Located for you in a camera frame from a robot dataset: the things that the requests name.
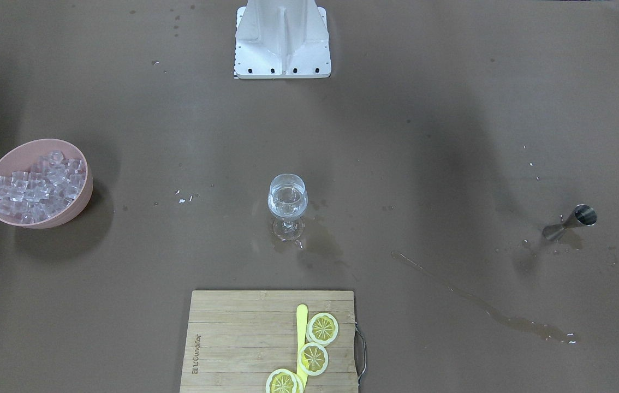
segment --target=bamboo board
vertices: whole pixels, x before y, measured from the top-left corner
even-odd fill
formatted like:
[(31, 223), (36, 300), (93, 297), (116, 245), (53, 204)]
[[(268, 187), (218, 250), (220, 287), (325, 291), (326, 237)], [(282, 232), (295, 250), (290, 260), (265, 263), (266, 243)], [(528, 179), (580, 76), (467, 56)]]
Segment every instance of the bamboo board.
[(328, 312), (339, 323), (329, 366), (305, 392), (357, 393), (352, 291), (193, 291), (180, 393), (264, 393), (272, 371), (296, 371), (301, 303), (309, 318)]

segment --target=bowl rim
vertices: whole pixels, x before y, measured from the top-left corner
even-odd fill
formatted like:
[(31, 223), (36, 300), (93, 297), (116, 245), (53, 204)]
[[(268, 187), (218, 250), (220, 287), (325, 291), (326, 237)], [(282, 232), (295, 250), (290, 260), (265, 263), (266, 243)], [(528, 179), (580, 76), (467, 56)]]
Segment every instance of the bowl rim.
[[(87, 162), (87, 158), (84, 155), (84, 153), (79, 149), (79, 147), (76, 147), (75, 145), (73, 145), (71, 142), (67, 142), (67, 141), (63, 141), (62, 139), (55, 139), (55, 138), (43, 138), (43, 139), (35, 139), (33, 141), (28, 141), (25, 142), (25, 144), (22, 145), (18, 145), (16, 147), (14, 147), (13, 149), (11, 149), (9, 152), (7, 152), (5, 155), (2, 156), (2, 158), (0, 158), (0, 163), (6, 159), (6, 157), (8, 157), (11, 153), (15, 152), (16, 150), (21, 149), (22, 147), (24, 147), (25, 145), (30, 145), (30, 144), (35, 144), (35, 142), (60, 142), (61, 144), (67, 144), (70, 147), (73, 147), (75, 150), (77, 150), (77, 152), (79, 153), (79, 155), (81, 156), (81, 159), (84, 160), (84, 168), (85, 168), (85, 177), (84, 177), (84, 184), (87, 184), (87, 182), (89, 181), (89, 177), (90, 177), (90, 171), (89, 171), (89, 163)], [(79, 194), (77, 194), (77, 197), (74, 199), (75, 201), (77, 199), (79, 199), (80, 196), (82, 196), (82, 192), (84, 191), (85, 186), (82, 187), (82, 189), (79, 190)], [(45, 222), (49, 222), (49, 221), (55, 221), (55, 219), (57, 219), (57, 217), (62, 216), (63, 214), (65, 214), (65, 212), (68, 211), (69, 206), (67, 206), (67, 208), (63, 209), (63, 211), (58, 212), (58, 214), (56, 214), (55, 216), (52, 216), (48, 219), (43, 219), (43, 221), (38, 221), (38, 222), (33, 222), (32, 224), (20, 224), (18, 222), (11, 222), (11, 221), (6, 221), (6, 219), (3, 219), (2, 217), (0, 217), (0, 221), (5, 223), (5, 224), (9, 224), (15, 227), (23, 227), (23, 228), (30, 228), (36, 225), (40, 225), (40, 224), (44, 224)]]

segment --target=lemon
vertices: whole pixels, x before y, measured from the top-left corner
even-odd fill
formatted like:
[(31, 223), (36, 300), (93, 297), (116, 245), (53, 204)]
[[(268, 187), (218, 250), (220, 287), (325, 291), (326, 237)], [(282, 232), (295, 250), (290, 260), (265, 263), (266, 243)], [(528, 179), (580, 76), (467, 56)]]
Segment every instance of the lemon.
[(294, 372), (278, 368), (268, 376), (265, 393), (302, 393), (302, 386)]
[(307, 341), (328, 346), (339, 334), (339, 323), (330, 313), (319, 313), (307, 324)]
[(307, 343), (300, 349), (297, 363), (308, 376), (318, 376), (329, 365), (329, 354), (322, 344)]

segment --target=water streak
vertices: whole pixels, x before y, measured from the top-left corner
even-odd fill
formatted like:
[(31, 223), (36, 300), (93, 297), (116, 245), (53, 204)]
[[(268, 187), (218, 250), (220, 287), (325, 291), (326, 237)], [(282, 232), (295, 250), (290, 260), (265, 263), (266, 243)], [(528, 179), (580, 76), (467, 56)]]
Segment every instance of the water streak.
[(401, 252), (392, 251), (391, 255), (392, 255), (392, 258), (397, 259), (398, 261), (401, 261), (415, 268), (416, 270), (421, 271), (421, 273), (429, 276), (430, 278), (434, 279), (435, 281), (437, 281), (437, 283), (450, 289), (452, 293), (457, 294), (457, 296), (462, 297), (463, 299), (466, 299), (467, 301), (470, 301), (475, 306), (484, 310), (484, 312), (486, 312), (487, 315), (493, 318), (494, 321), (497, 321), (498, 323), (506, 326), (507, 328), (514, 329), (517, 331), (524, 331), (526, 333), (533, 333), (545, 341), (554, 340), (554, 341), (559, 341), (561, 343), (567, 343), (567, 344), (576, 344), (579, 341), (579, 338), (577, 337), (575, 333), (564, 333), (564, 331), (562, 331), (556, 326), (552, 326), (551, 324), (539, 324), (529, 319), (521, 318), (521, 317), (513, 317), (513, 318), (507, 317), (506, 315), (501, 313), (501, 311), (497, 310), (497, 308), (495, 308), (494, 306), (491, 306), (491, 304), (475, 296), (474, 294), (468, 293), (467, 291), (463, 291), (462, 289), (457, 288), (456, 286), (449, 283), (449, 281), (446, 281), (446, 279), (442, 279), (442, 278), (435, 276), (433, 273), (427, 271), (426, 269), (424, 269), (424, 267), (412, 261), (411, 259), (406, 257)]

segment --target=bowl of ice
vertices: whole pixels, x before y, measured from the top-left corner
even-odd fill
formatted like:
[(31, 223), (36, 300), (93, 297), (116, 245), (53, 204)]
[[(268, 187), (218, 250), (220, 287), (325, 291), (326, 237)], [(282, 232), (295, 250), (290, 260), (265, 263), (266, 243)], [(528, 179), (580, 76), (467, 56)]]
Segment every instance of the bowl of ice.
[(6, 224), (62, 225), (84, 210), (92, 191), (87, 160), (70, 142), (38, 139), (0, 159), (0, 221)]

